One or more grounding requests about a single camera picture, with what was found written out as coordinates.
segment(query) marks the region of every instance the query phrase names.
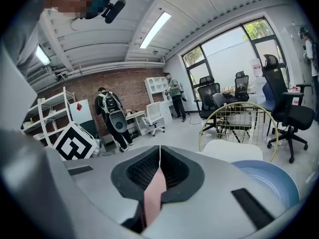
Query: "ceiling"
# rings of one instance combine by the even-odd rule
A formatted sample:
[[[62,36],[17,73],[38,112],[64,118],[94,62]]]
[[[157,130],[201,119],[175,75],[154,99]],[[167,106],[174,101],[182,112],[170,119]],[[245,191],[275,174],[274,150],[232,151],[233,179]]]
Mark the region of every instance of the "ceiling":
[[[259,1],[262,0],[126,0],[126,6],[112,24],[106,24],[100,16],[71,23],[66,16],[47,10],[41,16],[39,41],[50,57],[53,69],[66,67],[72,71],[124,61],[160,62],[206,24]],[[172,17],[149,46],[140,49],[163,11]],[[34,58],[30,71],[40,67],[42,64]]]

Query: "window frame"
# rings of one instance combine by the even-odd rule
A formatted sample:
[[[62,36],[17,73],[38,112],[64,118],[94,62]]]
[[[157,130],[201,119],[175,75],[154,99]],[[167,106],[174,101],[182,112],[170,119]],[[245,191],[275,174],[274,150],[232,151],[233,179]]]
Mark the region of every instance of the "window frame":
[[[247,24],[250,24],[250,23],[254,23],[254,22],[257,22],[257,21],[261,21],[261,20],[266,21],[267,26],[270,28],[270,30],[271,30],[271,32],[273,32],[273,34],[252,40],[252,39],[250,38],[248,32],[246,31],[244,25],[247,25]],[[279,52],[280,52],[280,54],[281,54],[281,57],[282,57],[282,59],[283,59],[283,62],[282,62],[282,63],[279,63],[279,67],[280,67],[280,68],[287,68],[287,62],[286,62],[286,58],[285,58],[283,49],[282,49],[282,47],[281,47],[281,44],[280,44],[280,42],[279,42],[279,40],[278,40],[278,38],[277,38],[277,36],[276,36],[276,34],[275,34],[273,28],[271,27],[271,25],[269,24],[269,22],[267,21],[267,19],[266,19],[264,16],[263,16],[263,17],[260,17],[260,18],[257,18],[257,19],[254,19],[254,20],[250,20],[250,21],[245,22],[245,23],[241,23],[241,24],[239,24],[239,25],[236,25],[236,26],[234,26],[234,27],[231,27],[231,28],[229,28],[229,29],[227,29],[227,30],[225,30],[225,31],[223,31],[223,32],[221,32],[221,33],[219,33],[218,35],[215,35],[215,36],[213,36],[212,38],[209,38],[208,40],[206,40],[206,41],[204,41],[204,42],[198,44],[197,46],[195,46],[195,47],[193,47],[192,49],[188,50],[186,53],[184,53],[184,54],[181,56],[182,61],[183,61],[184,66],[185,66],[185,69],[186,69],[186,72],[187,72],[187,75],[188,75],[188,79],[189,79],[190,85],[191,85],[192,90],[193,90],[193,95],[194,95],[195,100],[197,99],[197,97],[196,97],[196,94],[195,94],[194,89],[200,87],[200,85],[199,85],[199,84],[196,84],[196,85],[193,84],[193,82],[192,82],[192,80],[191,80],[191,76],[190,76],[190,70],[191,70],[191,69],[194,69],[195,67],[197,67],[197,66],[202,65],[202,64],[205,63],[205,64],[206,64],[206,67],[207,67],[207,70],[208,70],[208,76],[212,76],[212,77],[213,77],[211,68],[210,68],[210,66],[209,66],[209,63],[208,63],[206,54],[205,54],[205,52],[204,52],[202,46],[203,46],[205,43],[207,43],[207,42],[209,42],[209,41],[211,41],[211,40],[213,40],[213,39],[215,39],[215,38],[217,38],[217,37],[219,37],[219,36],[221,36],[221,35],[223,35],[223,34],[229,32],[229,31],[232,31],[232,30],[234,30],[234,29],[236,29],[236,28],[239,28],[239,27],[242,28],[242,30],[244,31],[245,35],[247,36],[248,41],[250,42],[250,44],[251,44],[251,46],[252,46],[252,48],[253,48],[253,50],[254,50],[254,52],[255,52],[256,57],[260,60],[260,63],[262,63],[262,60],[261,60],[261,57],[259,56],[259,53],[258,53],[256,44],[257,44],[257,43],[261,43],[261,42],[265,42],[265,41],[269,41],[269,40],[274,40],[274,41],[276,42],[276,45],[277,45],[277,47],[278,47],[278,49],[279,49]],[[200,48],[200,50],[201,50],[201,52],[202,52],[202,54],[203,54],[204,59],[201,60],[201,61],[199,61],[199,62],[197,62],[197,63],[195,63],[195,64],[193,64],[193,65],[191,65],[191,66],[189,66],[189,67],[187,67],[187,66],[186,66],[186,63],[185,63],[185,60],[184,60],[184,56],[187,55],[190,51],[192,51],[192,50],[194,50],[194,49],[196,49],[196,48],[198,48],[198,47]],[[290,84],[290,77],[289,77],[289,75],[287,76],[287,78],[288,78],[288,85],[289,85],[289,84]]]

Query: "white shelving unit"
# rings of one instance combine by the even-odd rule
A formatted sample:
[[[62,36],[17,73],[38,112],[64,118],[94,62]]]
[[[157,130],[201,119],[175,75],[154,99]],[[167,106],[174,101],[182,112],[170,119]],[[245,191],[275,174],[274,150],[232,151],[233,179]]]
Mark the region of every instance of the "white shelving unit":
[[[69,103],[70,99],[73,99],[73,101],[75,102],[74,93],[67,92],[65,90],[65,87],[63,87],[63,92],[61,92],[61,93],[59,93],[59,94],[57,94],[49,99],[43,100],[43,99],[39,98],[37,100],[37,105],[31,107],[30,110],[28,111],[26,118],[28,119],[36,114],[39,114],[40,120],[31,124],[29,127],[23,129],[23,131],[25,133],[29,133],[29,132],[35,130],[36,128],[42,127],[43,135],[41,137],[39,137],[38,140],[45,139],[48,146],[52,147],[53,144],[51,143],[49,137],[54,135],[54,134],[59,134],[60,132],[62,132],[65,129],[65,127],[57,128],[55,120],[60,118],[60,117],[67,116],[69,122],[72,121],[71,114],[70,114],[70,103]],[[65,104],[65,108],[54,112],[53,107],[58,105],[58,104],[61,104],[61,103]],[[48,116],[43,117],[43,112],[47,109],[49,109],[50,112],[49,112]],[[54,131],[47,132],[46,124],[48,122],[52,122]]]
[[[168,88],[168,83],[165,77],[146,78],[144,82],[151,103],[154,103],[153,94],[157,93],[162,93],[164,100],[167,101],[165,90]]]

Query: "red label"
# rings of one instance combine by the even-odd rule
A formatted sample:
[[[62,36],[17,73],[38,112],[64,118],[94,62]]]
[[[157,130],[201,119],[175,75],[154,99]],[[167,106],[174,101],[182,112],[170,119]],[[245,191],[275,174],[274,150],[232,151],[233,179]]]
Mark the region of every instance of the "red label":
[[[77,109],[78,111],[80,111],[80,110],[82,109],[82,105],[78,103],[77,106],[76,106],[76,109]]]

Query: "black and white pattern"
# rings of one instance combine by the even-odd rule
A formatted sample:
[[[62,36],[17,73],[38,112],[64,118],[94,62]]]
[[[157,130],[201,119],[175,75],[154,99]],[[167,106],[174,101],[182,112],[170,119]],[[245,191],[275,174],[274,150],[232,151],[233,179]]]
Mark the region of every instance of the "black and white pattern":
[[[70,127],[62,136],[55,149],[66,160],[82,159],[91,154],[90,150],[94,147],[94,143],[94,141],[88,141]]]

